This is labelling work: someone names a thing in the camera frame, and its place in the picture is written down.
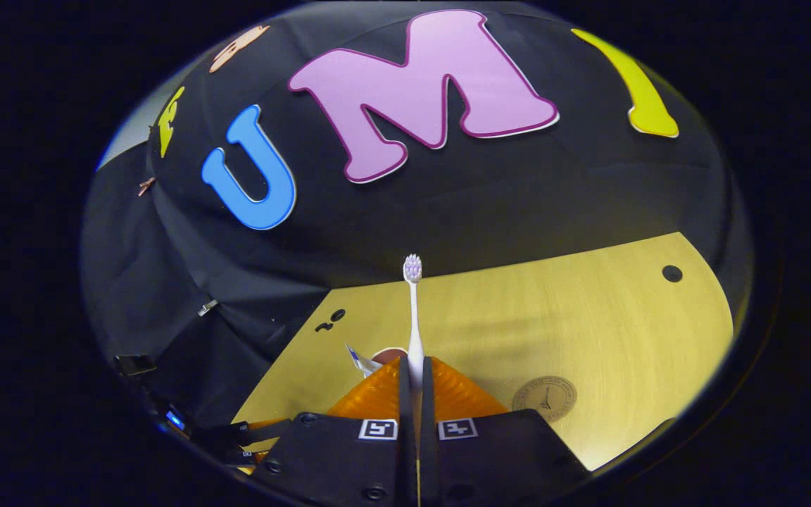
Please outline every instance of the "white toothbrush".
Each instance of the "white toothbrush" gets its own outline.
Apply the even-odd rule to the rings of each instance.
[[[418,282],[421,280],[421,259],[414,253],[405,258],[403,279],[408,282],[412,296],[412,334],[408,340],[408,369],[412,392],[421,392],[422,375],[425,369],[425,348],[418,333]]]

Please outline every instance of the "wooden table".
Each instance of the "wooden table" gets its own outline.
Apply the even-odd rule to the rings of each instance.
[[[666,280],[666,265],[683,279]],[[680,233],[426,278],[418,305],[425,353],[506,407],[531,379],[572,382],[576,404],[551,427],[590,470],[684,411],[734,333],[718,280]],[[339,308],[345,317],[316,332]],[[409,322],[405,282],[331,291],[235,420],[327,411],[363,378],[344,344],[366,356],[408,347]],[[251,447],[258,449],[266,444]]]

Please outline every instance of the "letter m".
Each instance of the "letter m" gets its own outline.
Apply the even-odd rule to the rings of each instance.
[[[522,71],[486,31],[481,13],[447,10],[410,20],[405,63],[332,49],[290,77],[291,91],[318,101],[348,153],[346,177],[379,179],[402,167],[402,142],[383,138],[369,110],[431,149],[446,144],[446,90],[465,100],[461,128],[474,137],[503,137],[556,123],[559,112],[537,95]]]

